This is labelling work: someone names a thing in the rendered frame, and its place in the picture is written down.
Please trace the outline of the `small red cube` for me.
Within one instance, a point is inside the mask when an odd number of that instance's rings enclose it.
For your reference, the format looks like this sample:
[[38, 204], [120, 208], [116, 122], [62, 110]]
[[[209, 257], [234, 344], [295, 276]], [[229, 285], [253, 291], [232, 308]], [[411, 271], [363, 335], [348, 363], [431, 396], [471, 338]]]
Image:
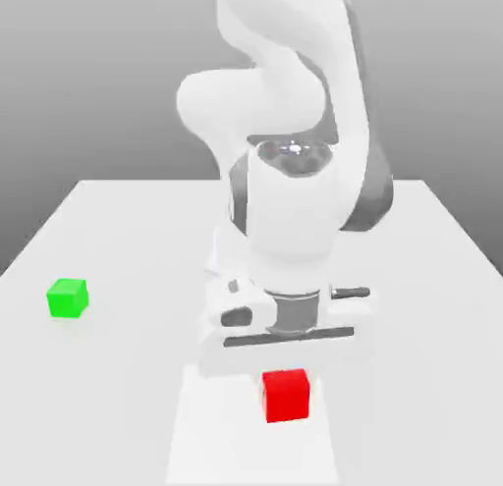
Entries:
[[262, 405], [268, 423], [309, 416], [310, 382], [304, 369], [263, 372]]

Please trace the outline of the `small green cube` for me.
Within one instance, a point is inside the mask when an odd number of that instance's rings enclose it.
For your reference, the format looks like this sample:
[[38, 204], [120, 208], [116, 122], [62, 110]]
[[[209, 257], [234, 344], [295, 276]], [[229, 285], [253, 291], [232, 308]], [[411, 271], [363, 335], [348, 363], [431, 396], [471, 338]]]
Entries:
[[46, 293], [53, 318], [79, 318], [89, 303], [86, 280], [59, 279]]

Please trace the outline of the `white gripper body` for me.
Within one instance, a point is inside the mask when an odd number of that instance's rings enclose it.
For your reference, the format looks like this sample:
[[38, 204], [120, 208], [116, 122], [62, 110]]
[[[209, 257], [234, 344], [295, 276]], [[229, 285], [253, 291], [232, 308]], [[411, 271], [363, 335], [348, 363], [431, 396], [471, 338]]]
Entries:
[[302, 368], [323, 372], [346, 363], [368, 360], [373, 354], [373, 329], [362, 325], [340, 328], [333, 338], [286, 339], [279, 343], [226, 347], [209, 339], [198, 352], [198, 368], [206, 377]]

